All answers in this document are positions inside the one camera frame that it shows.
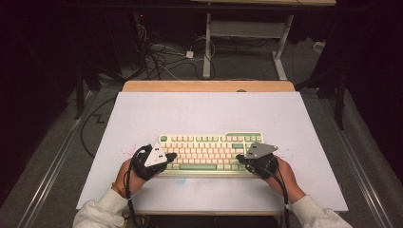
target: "table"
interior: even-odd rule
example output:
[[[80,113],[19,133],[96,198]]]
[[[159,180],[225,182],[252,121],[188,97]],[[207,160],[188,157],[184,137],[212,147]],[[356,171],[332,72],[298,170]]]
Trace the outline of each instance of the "table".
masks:
[[[248,92],[235,92],[240,89]],[[235,129],[234,123],[238,130],[260,130],[267,143],[277,145],[277,155],[294,167],[299,185],[320,206],[348,210],[300,94],[283,81],[127,82],[77,208],[98,200],[121,163],[163,132],[175,128],[184,134],[225,133]],[[264,181],[250,178],[155,178],[133,196],[133,202],[136,212],[144,215],[281,215],[283,210],[282,197]]]
[[[289,5],[289,6],[334,6],[336,0],[192,0],[205,2],[208,5],[217,3],[226,4],[255,4],[255,5]],[[288,15],[285,23],[262,23],[262,22],[234,22],[213,21],[211,13],[207,13],[205,33],[205,53],[203,63],[204,79],[210,78],[211,66],[211,36],[238,36],[258,38],[279,38],[278,50],[272,52],[274,65],[280,80],[287,80],[280,57],[287,41],[294,15]]]

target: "black glove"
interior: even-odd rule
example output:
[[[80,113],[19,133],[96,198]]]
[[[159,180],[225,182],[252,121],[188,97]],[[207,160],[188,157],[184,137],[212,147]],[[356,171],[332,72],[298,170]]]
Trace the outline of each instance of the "black glove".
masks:
[[[131,159],[131,168],[133,168],[134,172],[139,178],[145,181],[148,181],[152,177],[163,172],[166,169],[166,165],[170,162],[173,162],[177,157],[176,153],[168,153],[165,154],[166,161],[149,166],[145,164],[145,162],[147,161],[147,158],[150,155],[151,151],[152,146],[150,144],[142,146],[136,151],[136,153],[134,153],[133,158]]]
[[[238,161],[244,164],[246,169],[266,180],[276,174],[278,161],[273,153],[264,155],[258,159],[245,159],[243,155],[237,155]]]

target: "cable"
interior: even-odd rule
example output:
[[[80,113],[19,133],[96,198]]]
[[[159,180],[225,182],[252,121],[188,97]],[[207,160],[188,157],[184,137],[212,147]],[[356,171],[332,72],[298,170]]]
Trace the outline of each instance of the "cable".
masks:
[[[83,138],[83,131],[84,131],[84,127],[86,127],[86,123],[88,122],[88,120],[95,114],[96,111],[98,111],[101,107],[103,107],[104,105],[106,105],[107,103],[111,102],[111,101],[116,101],[116,97],[111,98],[109,100],[106,100],[105,102],[103,102],[100,106],[98,106],[94,111],[91,112],[91,114],[89,114],[89,116],[86,118],[86,121],[84,122],[83,126],[81,127],[81,131],[80,131],[80,140],[81,140],[81,144],[83,145],[83,148],[85,149],[85,151],[87,152],[87,154],[91,157],[91,158],[95,158],[95,155],[93,155],[89,149],[86,147],[86,144],[84,142],[84,138]]]
[[[290,210],[289,210],[289,204],[288,204],[288,193],[287,193],[287,189],[285,187],[284,184],[284,179],[281,175],[281,172],[278,169],[279,175],[281,177],[281,180],[279,180],[278,177],[276,177],[276,175],[274,175],[273,173],[271,173],[270,171],[258,167],[258,169],[260,169],[261,171],[269,174],[274,180],[276,180],[276,182],[278,183],[278,185],[281,187],[281,191],[282,191],[282,195],[284,196],[284,220],[285,220],[285,227],[286,228],[290,228]]]
[[[130,193],[130,173],[131,171],[134,172],[134,158],[137,157],[137,155],[142,151],[145,150],[146,146],[140,147],[133,155],[133,157],[130,160],[130,165],[128,166],[127,172],[125,172],[124,175],[124,187],[125,187],[125,197],[128,200],[127,205],[130,211],[130,217],[133,221],[133,224],[136,227],[139,228],[144,228],[148,226],[149,219],[145,216],[136,216],[136,213],[134,212],[134,206],[133,202],[131,201],[131,193]]]
[[[140,46],[140,48],[142,48],[145,45],[145,41],[147,39],[147,29],[145,29],[145,27],[140,24],[137,24],[136,26],[138,26],[142,29],[140,37],[139,37],[139,40],[143,39],[143,44]]]
[[[193,68],[195,68],[195,76],[196,76],[196,78],[199,79],[197,67],[196,67],[196,65],[194,65],[194,64],[192,64],[192,63],[181,63],[181,64],[178,64],[178,65],[176,65],[176,66],[173,66],[173,67],[171,67],[171,68],[169,68],[169,69],[166,68],[165,70],[167,70],[168,73],[170,73],[174,78],[178,79],[178,78],[177,78],[176,76],[174,76],[169,70],[170,70],[170,69],[173,69],[173,68],[175,68],[175,67],[181,66],[181,65],[191,65],[191,66],[193,66]]]
[[[146,56],[146,58],[148,59],[146,61],[148,63],[153,63],[154,64],[154,67],[148,67],[148,64],[147,64],[147,68],[146,68],[147,77],[146,77],[146,79],[148,79],[148,80],[152,80],[152,79],[157,78],[157,77],[159,78],[159,80],[161,80],[161,72],[160,72],[160,70],[163,70],[163,66],[165,65],[164,61],[166,61],[166,59],[162,55],[159,55],[159,54],[157,54],[157,57],[155,57],[153,54],[149,54],[149,55]],[[151,74],[156,70],[157,70],[157,76],[151,78]]]
[[[263,71],[263,81],[266,81],[266,77],[264,76],[264,73],[267,72],[269,69],[273,68],[273,67],[276,65],[276,62],[277,62],[278,60],[279,60],[279,58],[276,59],[276,60],[273,62],[272,65],[270,65],[269,67],[267,67],[267,69],[265,69],[265,70]]]
[[[261,47],[264,47],[271,40],[270,38],[267,38],[267,39],[259,38],[258,42],[256,44],[249,45],[249,44],[246,44],[246,43],[247,42],[252,42],[252,41],[249,41],[249,40],[246,40],[246,39],[244,39],[244,41],[242,41],[242,40],[236,40],[233,37],[229,37],[228,39],[225,39],[225,38],[222,38],[222,37],[219,37],[219,36],[212,36],[212,38],[222,40],[224,42],[230,42],[233,45],[233,47],[226,47],[226,46],[216,45],[216,49],[220,49],[220,48],[227,48],[227,49],[233,48],[234,49],[233,52],[230,53],[230,54],[219,55],[219,57],[223,57],[223,58],[231,57],[231,56],[235,55],[239,50],[245,50],[245,49],[248,49],[248,48],[261,48]]]
[[[172,47],[168,47],[168,46],[166,46],[166,45],[151,45],[151,47],[153,47],[153,46],[163,47],[162,50],[159,50],[159,51],[157,51],[157,52],[162,52],[163,50],[165,50],[166,48],[168,48],[168,49],[175,50],[176,52],[174,52],[174,53],[164,52],[164,54],[176,54],[176,55],[184,56],[184,54],[180,53],[178,50],[176,50],[176,49],[174,49],[174,48],[172,48]]]
[[[207,39],[206,37],[199,37],[198,39],[195,40],[195,42],[194,42],[193,45],[196,45],[196,43],[197,43],[198,41],[202,40],[202,39],[209,41],[209,42],[213,45],[213,54],[211,54],[210,58],[213,57],[214,54],[216,53],[216,46],[214,45],[213,41],[211,41],[210,39]]]

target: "white sleeve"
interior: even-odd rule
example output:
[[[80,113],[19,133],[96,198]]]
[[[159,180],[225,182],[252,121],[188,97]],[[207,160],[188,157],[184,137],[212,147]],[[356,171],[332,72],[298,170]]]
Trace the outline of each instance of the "white sleeve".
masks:
[[[74,218],[73,227],[123,227],[127,199],[108,189],[99,201],[87,201]]]
[[[310,197],[305,196],[292,205],[294,214],[304,228],[351,228],[343,218],[331,209],[322,209]]]

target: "keyboard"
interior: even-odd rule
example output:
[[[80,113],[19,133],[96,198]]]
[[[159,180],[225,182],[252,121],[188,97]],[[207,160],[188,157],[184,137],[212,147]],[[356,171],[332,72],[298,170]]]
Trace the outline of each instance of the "keyboard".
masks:
[[[253,178],[236,156],[245,155],[252,143],[264,143],[259,132],[232,132],[223,135],[161,135],[164,153],[177,153],[160,177]]]

